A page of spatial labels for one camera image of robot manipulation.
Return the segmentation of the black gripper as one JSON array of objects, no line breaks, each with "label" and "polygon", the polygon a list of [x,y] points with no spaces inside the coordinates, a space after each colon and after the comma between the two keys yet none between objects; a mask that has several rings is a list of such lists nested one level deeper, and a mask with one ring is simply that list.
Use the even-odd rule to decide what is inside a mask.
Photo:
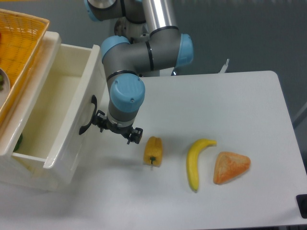
[{"label": "black gripper", "polygon": [[128,139],[127,144],[139,144],[142,138],[143,129],[139,127],[132,128],[133,123],[134,120],[128,122],[112,120],[111,118],[106,117],[105,113],[101,110],[97,110],[92,119],[92,124],[97,126],[100,132],[103,132],[105,129],[107,129]]}]

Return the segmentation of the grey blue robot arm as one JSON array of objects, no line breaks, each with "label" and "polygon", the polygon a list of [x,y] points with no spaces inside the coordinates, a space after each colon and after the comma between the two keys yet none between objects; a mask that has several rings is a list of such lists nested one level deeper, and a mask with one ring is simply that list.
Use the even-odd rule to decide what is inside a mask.
[{"label": "grey blue robot arm", "polygon": [[87,0],[84,4],[93,21],[124,19],[123,31],[101,45],[109,104],[107,113],[94,110],[90,124],[139,143],[142,129],[133,123],[145,97],[140,76],[190,64],[191,37],[180,33],[170,0]]}]

